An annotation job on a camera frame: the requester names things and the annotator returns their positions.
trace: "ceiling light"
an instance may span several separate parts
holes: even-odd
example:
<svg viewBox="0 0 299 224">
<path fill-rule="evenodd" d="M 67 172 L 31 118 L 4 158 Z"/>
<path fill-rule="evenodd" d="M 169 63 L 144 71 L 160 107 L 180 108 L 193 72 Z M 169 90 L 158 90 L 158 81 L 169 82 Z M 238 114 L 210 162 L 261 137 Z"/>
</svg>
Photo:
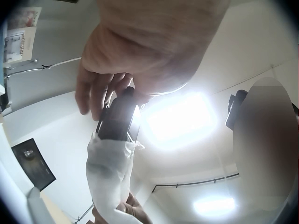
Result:
<svg viewBox="0 0 299 224">
<path fill-rule="evenodd" d="M 217 200 L 203 200 L 194 203 L 195 210 L 203 216 L 219 216 L 234 210 L 233 198 L 221 198 Z"/>
<path fill-rule="evenodd" d="M 216 124 L 213 110 L 204 95 L 197 93 L 166 99 L 148 113 L 146 122 L 154 138 L 165 143 L 198 139 Z"/>
</svg>

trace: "black object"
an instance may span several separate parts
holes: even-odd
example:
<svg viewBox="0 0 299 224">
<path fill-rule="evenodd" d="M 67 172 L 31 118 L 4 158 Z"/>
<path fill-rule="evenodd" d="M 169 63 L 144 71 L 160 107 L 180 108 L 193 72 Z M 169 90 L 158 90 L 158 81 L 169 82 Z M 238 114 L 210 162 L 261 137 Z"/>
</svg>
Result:
<svg viewBox="0 0 299 224">
<path fill-rule="evenodd" d="M 133 97 L 134 88 L 127 87 L 111 107 L 104 106 L 96 129 L 100 139 L 134 142 L 137 139 L 141 114 Z"/>
<path fill-rule="evenodd" d="M 69 3 L 77 3 L 79 0 L 54 0 L 54 1 L 66 1 L 66 2 L 69 2 Z"/>
<path fill-rule="evenodd" d="M 7 79 L 4 79 L 4 88 L 5 88 L 5 93 L 3 95 L 0 96 L 0 111 L 3 112 L 8 103 L 8 94 L 7 94 Z"/>
<path fill-rule="evenodd" d="M 29 139 L 11 148 L 28 178 L 40 191 L 56 180 L 35 144 Z"/>
<path fill-rule="evenodd" d="M 231 177 L 235 177 L 238 175 L 240 175 L 240 174 L 236 173 L 236 174 L 229 175 L 226 178 L 231 178 Z M 209 183 L 209 182 L 214 182 L 214 184 L 216 184 L 216 181 L 224 180 L 224 179 L 225 179 L 225 177 L 220 177 L 220 178 L 214 178 L 214 179 L 210 179 L 210 180 L 204 180 L 204 181 L 193 182 L 193 183 L 185 183 L 185 184 L 179 184 L 179 183 L 177 183 L 177 184 L 156 184 L 154 189 L 152 190 L 152 193 L 154 193 L 154 191 L 157 187 L 176 187 L 176 188 L 178 188 L 179 186 L 197 185 L 197 184 L 204 184 L 204 183 Z"/>
<path fill-rule="evenodd" d="M 246 98 L 248 92 L 245 90 L 238 90 L 236 93 L 236 96 L 231 95 L 228 101 L 228 116 L 226 119 L 226 126 L 231 129 L 232 131 L 234 130 L 234 125 L 235 121 L 237 118 L 237 115 L 239 113 L 240 107 L 244 99 Z M 298 123 L 298 108 L 292 103 L 297 123 Z"/>
</svg>

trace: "wire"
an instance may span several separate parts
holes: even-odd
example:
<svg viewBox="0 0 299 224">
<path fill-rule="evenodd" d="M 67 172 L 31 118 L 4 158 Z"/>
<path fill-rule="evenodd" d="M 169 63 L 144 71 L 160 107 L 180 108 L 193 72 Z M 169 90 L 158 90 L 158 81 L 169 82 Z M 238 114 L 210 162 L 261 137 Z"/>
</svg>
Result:
<svg viewBox="0 0 299 224">
<path fill-rule="evenodd" d="M 50 68 L 52 68 L 52 67 L 55 67 L 55 66 L 58 66 L 58 65 L 62 65 L 62 64 L 64 64 L 64 63 L 68 63 L 68 62 L 76 61 L 76 60 L 79 60 L 79 59 L 81 59 L 81 57 L 73 58 L 73 59 L 69 59 L 69 60 L 62 61 L 62 62 L 53 64 L 53 65 L 42 65 L 41 68 L 28 69 L 28 70 L 23 70 L 23 71 L 19 71 L 19 72 L 13 72 L 13 73 L 11 73 L 11 74 L 5 74 L 5 75 L 4 75 L 4 78 L 9 78 L 9 77 L 11 77 L 12 75 L 21 74 L 21 73 L 26 73 L 26 72 L 43 71 L 43 70 L 45 70 L 45 69 L 50 69 Z"/>
<path fill-rule="evenodd" d="M 94 206 L 94 204 L 92 204 L 92 205 L 86 210 L 86 212 L 84 212 L 84 214 L 83 214 L 81 217 L 78 217 L 77 221 L 74 222 L 74 224 L 77 224 L 78 222 L 80 222 L 80 221 L 84 218 L 84 216 L 86 216 L 86 214 L 93 208 L 93 206 Z"/>
</svg>

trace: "poster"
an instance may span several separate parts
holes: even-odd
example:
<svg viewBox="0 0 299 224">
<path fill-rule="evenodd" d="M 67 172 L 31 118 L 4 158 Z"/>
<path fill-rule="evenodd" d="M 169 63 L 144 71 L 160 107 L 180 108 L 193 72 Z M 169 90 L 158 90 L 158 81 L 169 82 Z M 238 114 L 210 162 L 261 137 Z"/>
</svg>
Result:
<svg viewBox="0 0 299 224">
<path fill-rule="evenodd" d="M 40 191 L 56 180 L 34 139 L 29 139 L 11 149 L 28 178 Z"/>
</svg>

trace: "cable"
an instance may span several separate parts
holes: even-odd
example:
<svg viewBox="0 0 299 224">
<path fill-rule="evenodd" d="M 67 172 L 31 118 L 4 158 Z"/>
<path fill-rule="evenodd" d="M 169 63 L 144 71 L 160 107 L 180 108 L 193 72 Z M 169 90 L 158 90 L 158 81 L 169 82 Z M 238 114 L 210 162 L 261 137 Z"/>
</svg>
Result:
<svg viewBox="0 0 299 224">
<path fill-rule="evenodd" d="M 205 181 L 200 181 L 200 182 L 193 182 L 193 183 L 185 183 L 185 184 L 157 184 L 154 189 L 152 190 L 152 193 L 154 193 L 156 187 L 176 187 L 178 188 L 179 186 L 187 186 L 187 185 L 195 185 L 195 184 L 203 184 L 203 183 L 209 183 L 209 182 L 214 182 L 216 184 L 216 181 L 218 180 L 223 180 L 225 178 L 231 178 L 240 175 L 239 173 L 237 174 L 232 174 L 227 177 L 220 177 L 220 178 L 215 178 L 211 180 L 205 180 Z"/>
<path fill-rule="evenodd" d="M 81 217 L 78 217 L 77 221 L 74 222 L 74 224 L 77 224 L 78 222 L 80 222 L 80 221 L 84 218 L 84 216 L 86 216 L 86 214 L 93 208 L 93 206 L 94 206 L 94 204 L 92 204 L 92 205 L 86 210 L 86 212 L 84 212 L 84 214 L 83 214 Z"/>
<path fill-rule="evenodd" d="M 13 73 L 11 73 L 11 74 L 4 74 L 4 78 L 9 78 L 9 77 L 11 77 L 12 75 L 21 74 L 21 73 L 25 73 L 25 72 L 42 71 L 42 70 L 45 70 L 45 69 L 50 69 L 50 68 L 52 68 L 52 67 L 55 67 L 55 66 L 58 66 L 58 65 L 62 65 L 62 64 L 64 64 L 64 63 L 68 63 L 68 62 L 76 61 L 76 60 L 79 60 L 79 59 L 81 59 L 81 57 L 73 58 L 73 59 L 69 59 L 69 60 L 62 61 L 62 62 L 53 64 L 53 65 L 42 65 L 42 68 L 34 68 L 34 69 L 28 69 L 28 70 L 23 70 L 23 71 L 19 71 L 19 72 L 13 72 Z"/>
</svg>

